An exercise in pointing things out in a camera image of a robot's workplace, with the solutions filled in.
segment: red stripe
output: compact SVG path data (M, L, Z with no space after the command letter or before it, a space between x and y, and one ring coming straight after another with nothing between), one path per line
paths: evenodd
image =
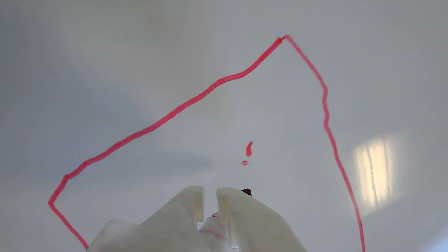
M242 78L244 76L246 76L247 74L249 74L252 70L254 70L258 65L260 65L261 62L263 62L263 60L265 60L267 58L267 56L269 54L271 54L272 51L274 51L275 48L277 48L277 46L279 46L282 41L284 39L287 39L292 45L293 47L297 50L297 52L302 56L302 58L305 60L305 62L308 64L308 66L311 68L311 70L313 70L314 74L316 75L316 77L318 78L318 80L320 81L320 84L323 88L323 96L322 96L322 103L323 103L323 109L325 112L325 119L324 119L324 127L325 130L327 131L328 137L330 139L330 142L332 143L333 146L333 151L334 151L334 156L336 159L336 163L339 166L339 169L342 173L342 176L344 177L344 181L345 184L347 185L347 188L349 190L349 194L350 197L352 199L352 203L353 206L355 208L355 212L356 212L356 217L358 219L358 224L359 224L359 231L360 231L360 235L361 235L361 245L362 245L362 251L365 252L365 246L364 246L364 233L362 231L362 223L361 223L361 217L359 214L359 210L358 210L358 205L356 204L356 199L353 195L353 190L352 187L350 186L350 182L349 179L347 178L347 174L345 173L344 167L340 161L339 158L339 154L337 152L337 146L336 146L336 142L334 140L332 131L330 129L330 127L328 126L328 119L329 119L329 112L328 112L328 108L327 108L327 94L328 94L328 89L327 86L325 85L325 83L323 82L322 77L320 76L319 72L317 71L317 69L313 66L313 64L311 63L311 61L308 59L308 57L302 52L302 50L299 48L299 46L294 42L294 40L289 36L289 35L285 35L283 38L277 38L277 40L246 70L242 71L241 73L238 74L233 74L233 75L229 75L226 77L223 77L219 80L217 80L215 83L213 83L210 87L208 87L206 90L204 90L202 93L200 93L199 95L191 98L190 100L182 103L181 105L179 105L177 108L175 108L173 111L171 111L170 113L168 113L166 116L162 117L161 119L159 119L156 123L154 123L153 125L144 128L140 131L137 131L135 133L133 133L132 135L129 135L127 137L125 137L124 139L122 139L121 141L113 144L111 147L109 147L106 151L104 151L103 153L99 154L98 156L92 157L86 161L84 161L81 165L79 165L74 171L72 171L69 174L66 174L63 178L62 181L60 183L60 185L56 188L56 190L54 191L54 193L52 194L52 196L50 197L50 200L48 201L48 205L50 206L50 208L53 210L53 212L59 216L59 218L61 218L62 222L68 227L68 229L79 239L79 241L81 241L81 243L83 244L83 246L88 249L89 245L87 244L87 242L82 238L82 236L72 227L72 225L69 223L69 221L64 217L64 215L54 206L54 202L57 199L57 197L59 196L60 192L64 189L65 185L67 184L67 181L69 179L72 179L73 177L75 177L76 175L78 175L80 172L82 172L87 166L89 166L90 164L96 163L102 159L104 159L105 157L109 156L110 154L112 154L114 151L116 151L117 149L121 148L122 146L124 146L125 144L129 143L130 141L133 141L145 134L148 134L149 132L159 128L160 126L162 126L164 123L166 123L168 120L170 120L171 118L173 118L174 116L176 116L178 113L180 113L182 110L186 109L187 107L191 106L192 104L200 101L202 98L204 98L206 95L208 95L210 92L212 92L215 88L217 88L219 85L224 84L226 82L232 81L232 80L236 80L239 78Z
M246 147L246 156L252 155L252 150L250 149L252 147L252 143L253 142L250 142Z

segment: red marker line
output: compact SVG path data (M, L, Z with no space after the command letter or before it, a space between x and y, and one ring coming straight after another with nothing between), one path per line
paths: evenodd
M159 119L153 125L151 125L151 126L149 126L147 128L144 128L144 129L142 129L140 131L137 131L137 132L135 132L135 133L125 137L121 141L113 144L111 147L109 147L107 150L105 150L103 153L99 154L98 156L89 158L86 161L82 162L74 171L70 172L69 174L66 174L62 178L62 181L61 181L60 185L56 188L56 190L54 191L54 193L50 197L50 200L48 201L48 205L50 206L50 208L53 210L53 212L57 216L59 216L59 218L67 226L67 228L79 239L79 241L83 244L83 246L86 249L88 249L89 245L87 244L87 242L73 228L73 226L64 217L64 215L54 206L55 200L59 196L60 192L64 189L64 187L67 184L68 180L72 179L75 176L77 176L78 174L80 174L90 164L96 163L96 162L104 159L105 157L109 156L110 154L112 154L117 149L123 147L125 144L127 144L127 143L129 143L129 142L131 142L131 141L133 141L133 140L135 140L135 139L137 139L137 138L139 138L139 137L141 137L141 136L143 136L145 134L148 134L149 132L159 128L164 123L166 123L171 118L173 118L178 113L180 113L182 110L184 110L187 107L191 106L192 104L200 101L202 98L204 98L206 95L208 95L210 92L212 92L219 85L221 85L223 83L226 83L228 81L236 80L236 79L239 79L239 78L242 78L242 77L246 76L252 70L254 70L258 65L260 65L260 63L263 62L263 60L265 60L267 58L267 56L269 54L271 54L271 52L275 48L277 48L277 46L279 46L284 39L287 39L292 44L292 46L297 50L297 52L302 56L302 58L305 60L305 62L308 64L308 66L311 68L311 70L316 75L317 79L319 80L319 82L320 82L320 84L321 84L321 86L323 88L322 104L323 104L323 110L325 112L325 119L324 119L323 125L324 125L325 130L327 131L327 135L328 135L328 137L330 139L330 142L331 142L331 144L333 146L333 152L334 152L336 163L338 164L339 169L340 169L340 171L342 173L342 176L344 177L345 184L347 185L350 197L352 199L353 206L355 208L356 217L358 219L358 224L359 224L360 236L361 236L362 251L365 252L366 249L365 249L365 245L364 245L364 233L362 231L361 216L359 214L358 205L356 204L356 199L354 197L353 190L352 190L352 187L350 185L349 179L347 178L347 174L345 172L345 169L344 169L344 167L343 167L343 165L342 165L342 163L340 161L339 154L338 154L338 151L337 151L336 141L334 140L332 131L331 131L330 127L328 126L328 119L329 119L330 113L329 113L328 108L327 108L327 94L328 94L327 86L323 82L323 79L320 76L320 74L317 71L317 69L314 67L314 65L311 63L311 61L308 59L308 57L302 52L302 50L299 48L299 46L294 42L294 40L289 35L285 35L283 38L277 38L277 40L252 65L250 65L250 67L247 68L246 70L242 71L241 73L229 75L229 76L226 76L226 77L223 77L223 78L217 80L215 83L213 83L210 87L208 87L202 93L200 93L197 96L191 98L190 100L182 103L177 108L175 108L173 111L168 113L166 116L164 116L161 119Z
M253 142L250 142L246 147L246 156L252 155L252 151L250 150L250 148L252 147L252 143Z

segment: white plastic part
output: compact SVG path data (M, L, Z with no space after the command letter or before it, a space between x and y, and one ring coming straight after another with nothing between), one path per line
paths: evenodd
M199 232L212 252L233 252L227 227L220 222L218 212L207 218Z
M285 219L252 196L226 187L216 197L220 221L239 252L306 252Z
M204 218L204 189L187 187L141 225L112 220L87 252L306 252L276 212L234 188L217 191L219 215Z
M196 228L204 189L187 187L141 225L112 220L87 252L210 252Z

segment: red marker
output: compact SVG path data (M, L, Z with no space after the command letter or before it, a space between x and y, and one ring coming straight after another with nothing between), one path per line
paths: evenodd
M250 142L246 147L246 156L252 155L252 151L250 150L250 148L252 147L252 143L253 142Z

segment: red line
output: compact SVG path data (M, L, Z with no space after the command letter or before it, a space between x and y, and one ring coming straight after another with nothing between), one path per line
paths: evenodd
M252 155L252 151L250 150L250 148L252 147L252 144L253 144L254 142L250 142L248 145L247 145L247 147L246 147L246 156L250 156L250 155Z
M345 184L347 186L347 189L349 190L350 198L352 199L353 207L355 208L356 218L358 220L362 252L366 252L366 245L364 242L364 230L362 228L361 215L359 214L358 204L356 203L355 195L353 194L353 189L352 189L352 186L350 185L350 181L349 181L349 178L347 177L344 166L342 165L342 162L340 161L339 153L337 151L336 140L333 137L333 133L332 133L332 130L330 129L330 126L328 126L328 120L330 119L330 112L328 111L328 107L327 107L327 96L328 96L327 85L323 81L323 78L320 75L317 68L313 65L313 63L311 63L311 61L308 59L308 57L305 55L305 53L300 49L300 47L296 44L296 42L291 38L291 36L285 35L283 37L283 39L287 39L291 43L291 45L296 49L296 51L300 54L300 56L302 56L303 60L308 64L308 66L314 72L314 74L316 75L317 79L320 82L320 85L323 88L322 106L323 106L323 111L325 112L325 118L323 119L323 126L325 128L325 131L327 131L327 135L328 135L328 138L330 139L330 142L332 143L333 153L334 153L336 163L339 166L340 173L342 174L342 177L344 177Z
M199 230L199 232L200 233L209 233L209 234L212 234L212 235L216 235L216 236L218 236L219 238L221 238L221 239L223 239L224 241L226 241L226 242L230 242L229 241L229 239L227 239L227 237L225 237L225 236L223 236L223 235L220 235L220 234L218 234L218 233L216 233L216 232L213 232L213 231L211 231L211 230Z
M53 210L53 212L59 216L59 218L61 218L62 222L68 227L68 229L79 239L79 241L81 241L81 243L83 244L83 246L88 249L89 245L87 244L87 242L82 238L82 236L73 228L73 226L69 223L69 221L64 217L64 215L54 206L54 202L57 199L57 197L59 196L60 192L64 189L65 185L67 184L67 181L69 179L74 178L75 176L77 176L78 174L80 174L88 165L96 163L102 159L104 159L105 157L109 156L110 154L112 154L114 151L116 151L117 149L121 148L122 146L124 146L125 144L129 143L130 141L133 141L145 134L148 134L149 132L159 128L160 126L162 126L164 123L166 123L167 121L169 121L171 118L173 118L174 116L176 116L178 113L180 113L182 110L186 109L187 107L189 107L190 105L200 101L202 98L204 98L206 95L208 95L210 92L212 92L215 88L217 88L219 85L232 81L232 80L236 80L239 78L242 78L244 76L246 76L247 74L249 74L252 70L254 70L258 65L261 64L261 62L263 62L263 60L265 60L267 58L267 56L269 54L271 54L272 51L275 50L275 48L277 48L277 46L279 46L282 41L284 39L287 39L292 45L293 47L297 50L297 52L302 56L302 58L305 60L305 62L308 64L308 66L313 70L313 72L316 74L316 77L319 79L320 84L323 88L323 96L322 96L322 103L323 103L323 109L325 112L325 119L324 119L324 127L325 130L327 131L328 137L332 143L333 146L333 151L334 151L334 156L336 159L336 162L339 166L339 169L342 173L342 176L344 177L344 181L345 184L347 185L347 188L349 190L350 193L350 197L352 199L353 202L353 206L355 208L355 212L356 212L356 217L358 219L358 224L359 224L359 231L360 231L360 235L361 235L361 245L362 245L362 251L365 252L365 246L364 246L364 233L362 231L362 223L361 223L361 217L359 214L359 210L358 210L358 205L356 204L356 199L354 197L353 194L353 190L352 187L350 186L350 182L349 179L347 178L347 174L345 173L344 167L340 161L339 158L339 154L337 151L337 146L336 146L336 142L334 140L332 131L330 129L330 127L328 126L328 118L330 116L329 112L328 112L328 108L327 108L327 94L328 94L328 89L327 86L325 85L325 83L323 82L322 77L320 76L319 72L317 71L317 69L313 66L313 64L311 63L311 61L308 59L308 57L306 57L306 55L302 52L302 50L299 48L299 46L294 42L294 40L289 36L289 35L285 35L283 38L277 38L277 40L254 62L252 63L252 65L247 68L246 70L242 71L239 74L233 74L233 75L229 75L226 77L223 77L219 80L217 80L215 83L213 83L210 87L208 87L206 90L204 90L202 93L200 93L199 95L191 98L190 100L182 103L180 106L178 106L177 108L175 108L173 111L171 111L170 113L168 113L166 116L162 117L161 119L159 119L156 123L154 123L153 125L144 128L140 131L137 131L127 137L125 137L124 139L122 139L121 141L113 144L111 147L109 147L106 151L104 151L103 153L99 154L98 156L92 157L90 159L87 159L86 161L84 161L83 163L81 163L81 165L78 166L78 168L76 168L74 171L72 171L69 174L66 174L63 178L62 181L60 183L60 185L56 188L56 190L54 191L54 193L52 194L52 196L50 197L50 200L48 201L48 205L50 206L50 208Z

